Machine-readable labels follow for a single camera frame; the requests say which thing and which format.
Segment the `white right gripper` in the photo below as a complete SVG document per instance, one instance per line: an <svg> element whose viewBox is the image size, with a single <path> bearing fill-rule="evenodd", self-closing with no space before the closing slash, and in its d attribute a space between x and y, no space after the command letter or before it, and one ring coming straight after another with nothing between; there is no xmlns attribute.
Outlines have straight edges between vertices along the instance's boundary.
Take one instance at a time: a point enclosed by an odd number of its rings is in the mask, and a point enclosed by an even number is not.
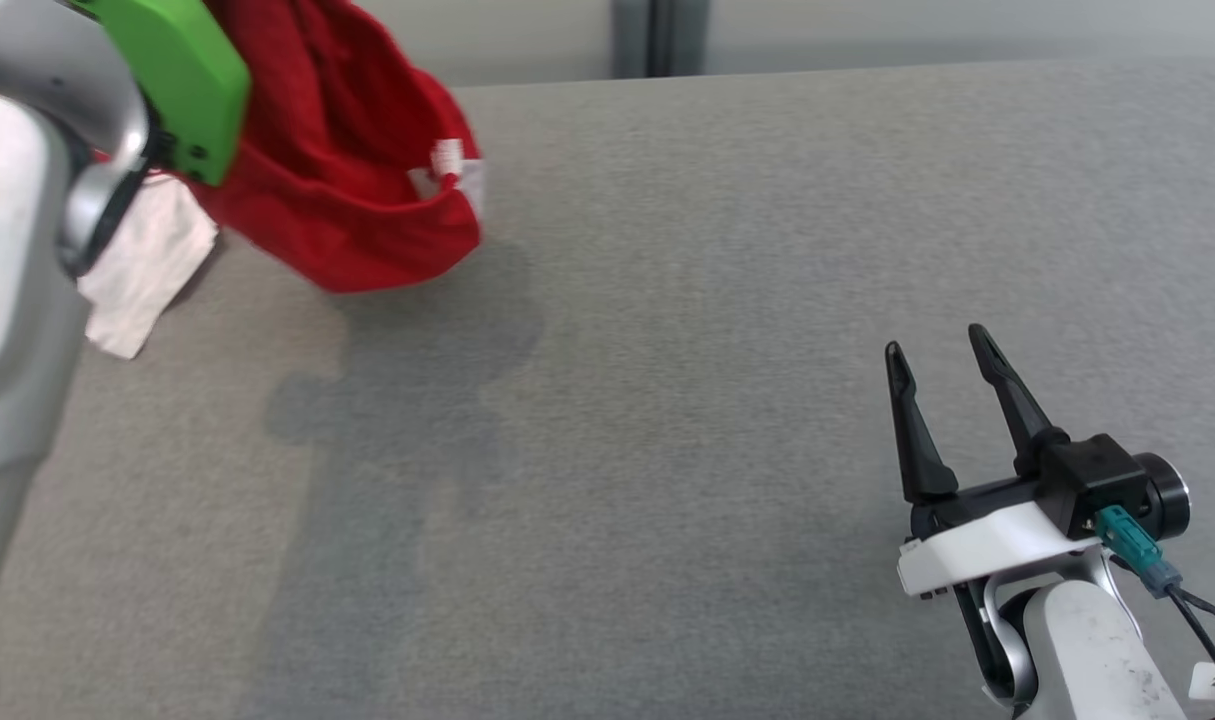
<svg viewBox="0 0 1215 720"><path fill-rule="evenodd" d="M1049 420L985 325L970 324L968 336L982 378L1004 409L1017 450L1015 471L1036 477L1042 450L1066 446L1069 433ZM1038 506L1033 480L995 480L957 492L956 474L942 461L919 409L917 382L900 342L887 342L883 359L903 497L912 503L898 559L903 593L942 591L1100 544L1095 537L1072 539L1059 531Z"/></svg>

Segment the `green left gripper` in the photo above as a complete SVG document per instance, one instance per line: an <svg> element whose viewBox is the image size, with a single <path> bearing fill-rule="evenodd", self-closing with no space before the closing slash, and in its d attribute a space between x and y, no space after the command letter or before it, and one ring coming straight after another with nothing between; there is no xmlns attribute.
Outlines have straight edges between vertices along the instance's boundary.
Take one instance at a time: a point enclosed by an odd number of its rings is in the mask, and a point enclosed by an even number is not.
<svg viewBox="0 0 1215 720"><path fill-rule="evenodd" d="M73 1L126 61L169 140L165 168L224 183L241 144L252 74L204 1Z"/></svg>

